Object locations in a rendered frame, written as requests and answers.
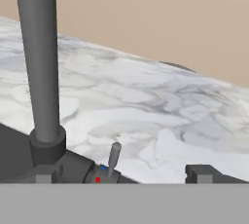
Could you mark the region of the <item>grey sink tap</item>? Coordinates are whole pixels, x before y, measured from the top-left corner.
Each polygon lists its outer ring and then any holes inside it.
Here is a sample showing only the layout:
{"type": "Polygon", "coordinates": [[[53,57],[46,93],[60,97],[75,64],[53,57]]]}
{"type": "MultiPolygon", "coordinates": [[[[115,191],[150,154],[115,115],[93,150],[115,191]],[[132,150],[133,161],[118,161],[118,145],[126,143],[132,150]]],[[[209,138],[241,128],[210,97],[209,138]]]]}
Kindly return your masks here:
{"type": "Polygon", "coordinates": [[[132,180],[108,164],[66,149],[66,130],[59,121],[56,0],[18,0],[34,129],[29,135],[33,166],[63,165],[60,183],[129,184],[132,180]]]}

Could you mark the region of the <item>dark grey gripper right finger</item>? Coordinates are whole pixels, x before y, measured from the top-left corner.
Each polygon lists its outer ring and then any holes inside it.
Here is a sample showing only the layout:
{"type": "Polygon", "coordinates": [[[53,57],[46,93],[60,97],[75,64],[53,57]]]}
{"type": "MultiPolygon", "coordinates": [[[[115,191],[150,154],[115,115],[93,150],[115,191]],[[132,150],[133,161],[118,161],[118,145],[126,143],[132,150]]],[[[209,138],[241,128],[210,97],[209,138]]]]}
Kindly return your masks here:
{"type": "Polygon", "coordinates": [[[210,165],[186,165],[185,173],[186,183],[244,183],[244,180],[222,174],[210,165]]]}

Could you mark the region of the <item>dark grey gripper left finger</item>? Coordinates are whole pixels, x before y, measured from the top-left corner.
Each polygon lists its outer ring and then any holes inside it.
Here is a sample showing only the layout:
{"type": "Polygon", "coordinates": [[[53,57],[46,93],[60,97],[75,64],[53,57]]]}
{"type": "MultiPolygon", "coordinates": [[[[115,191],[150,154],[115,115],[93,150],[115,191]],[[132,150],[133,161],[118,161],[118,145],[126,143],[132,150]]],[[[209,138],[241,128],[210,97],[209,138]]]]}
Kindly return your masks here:
{"type": "Polygon", "coordinates": [[[0,183],[60,183],[63,175],[63,165],[39,165],[25,175],[12,179],[0,179],[0,183]]]}

